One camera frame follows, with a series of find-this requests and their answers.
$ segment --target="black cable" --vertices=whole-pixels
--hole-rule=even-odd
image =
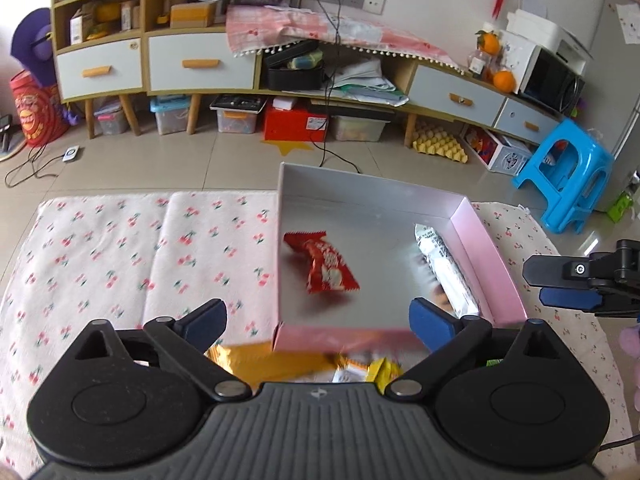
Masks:
[[[36,149],[36,147],[32,147],[29,150],[29,155],[27,156],[27,160],[25,160],[22,164],[16,166],[15,168],[13,168],[12,170],[10,170],[5,176],[4,176],[4,185],[7,186],[9,189],[19,186],[20,184],[22,184],[23,182],[26,182],[27,180],[29,180],[30,178],[44,178],[47,176],[52,176],[52,177],[57,177],[58,175],[55,173],[46,173],[46,174],[40,174],[40,172],[46,167],[48,166],[50,163],[52,163],[55,160],[58,160],[59,158],[62,158],[64,155],[57,155],[54,156],[52,158],[50,158],[47,162],[45,162],[41,167],[36,168],[35,167],[35,163],[39,160],[39,158],[42,156],[42,154],[44,153],[45,148],[47,147],[47,144],[44,143],[41,146],[37,147],[37,152],[35,153],[35,155],[33,154],[33,150]],[[10,181],[9,182],[9,176],[13,173],[18,173],[22,168],[24,168],[27,164],[31,165],[31,174],[27,175],[25,178],[19,180],[18,182],[13,182]]]
[[[329,82],[327,83],[326,87],[324,88],[324,114],[326,115],[326,118],[324,119],[324,140],[322,141],[322,147],[318,146],[316,144],[316,142],[314,140],[312,140],[311,138],[310,138],[310,140],[311,140],[311,143],[318,150],[322,150],[322,161],[320,162],[320,165],[318,166],[319,168],[322,168],[324,166],[324,162],[326,160],[326,154],[327,153],[331,153],[333,156],[336,156],[337,158],[339,158],[343,162],[346,162],[347,164],[351,164],[358,173],[362,173],[360,171],[360,168],[358,166],[356,166],[353,162],[351,162],[350,160],[347,160],[346,158],[344,158],[343,156],[338,155],[335,152],[332,152],[331,150],[328,150],[327,147],[326,147],[326,137],[327,137],[327,135],[329,133],[329,105],[330,105],[330,102],[331,102],[331,92],[334,90],[335,73],[338,70],[339,61],[340,61],[340,11],[342,10],[342,0],[338,0],[338,14],[336,16],[336,19],[335,19],[336,22],[335,23],[331,19],[331,17],[329,16],[329,13],[326,11],[326,9],[324,8],[324,6],[320,2],[320,0],[316,0],[316,2],[318,2],[318,5],[322,9],[322,12],[324,12],[324,15],[326,16],[327,20],[329,21],[329,23],[331,23],[331,25],[335,29],[335,37],[334,37],[335,65],[334,65],[334,70],[333,70],[331,76],[329,77]]]
[[[634,442],[638,442],[640,440],[640,433],[637,435],[630,436],[625,440],[616,440],[614,442],[607,442],[606,444],[602,444],[598,453],[601,451],[606,451],[607,449],[613,449],[614,447],[626,446],[627,444],[633,444]]]

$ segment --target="white drawer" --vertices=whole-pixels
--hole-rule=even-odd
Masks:
[[[494,128],[540,144],[556,126],[558,121],[554,118],[507,98]]]
[[[185,62],[198,60],[218,60],[218,64],[202,68],[183,66]],[[234,57],[223,33],[149,38],[150,91],[251,89],[254,87],[254,68],[255,56]]]
[[[60,95],[64,100],[104,92],[142,91],[140,40],[114,41],[73,50],[57,56],[57,63]],[[100,69],[97,71],[103,74],[88,76],[92,69]]]
[[[409,100],[417,106],[492,126],[504,96],[464,78],[419,66]]]

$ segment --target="egg carton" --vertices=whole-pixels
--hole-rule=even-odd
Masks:
[[[442,126],[416,124],[412,146],[418,153],[446,156],[463,164],[469,160],[458,140]]]

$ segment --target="orange drawer handle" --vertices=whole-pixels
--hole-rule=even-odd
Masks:
[[[532,132],[539,132],[540,127],[537,124],[530,123],[529,121],[524,121],[524,127],[527,130],[531,130]]]
[[[220,64],[219,59],[183,59],[182,68],[215,68]]]
[[[466,97],[460,97],[459,95],[456,95],[456,94],[449,94],[449,99],[451,99],[453,102],[459,105],[465,105],[465,106],[474,105],[474,102],[471,99],[467,99]]]
[[[223,111],[222,116],[226,119],[246,119],[249,114],[247,112],[227,112]]]
[[[82,70],[82,77],[98,77],[101,75],[107,75],[109,72],[111,72],[111,65],[97,66],[95,68]]]

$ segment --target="microwave oven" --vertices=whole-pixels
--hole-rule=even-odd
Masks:
[[[521,97],[569,117],[580,98],[584,80],[556,54],[527,38],[500,32],[502,62],[516,79]]]

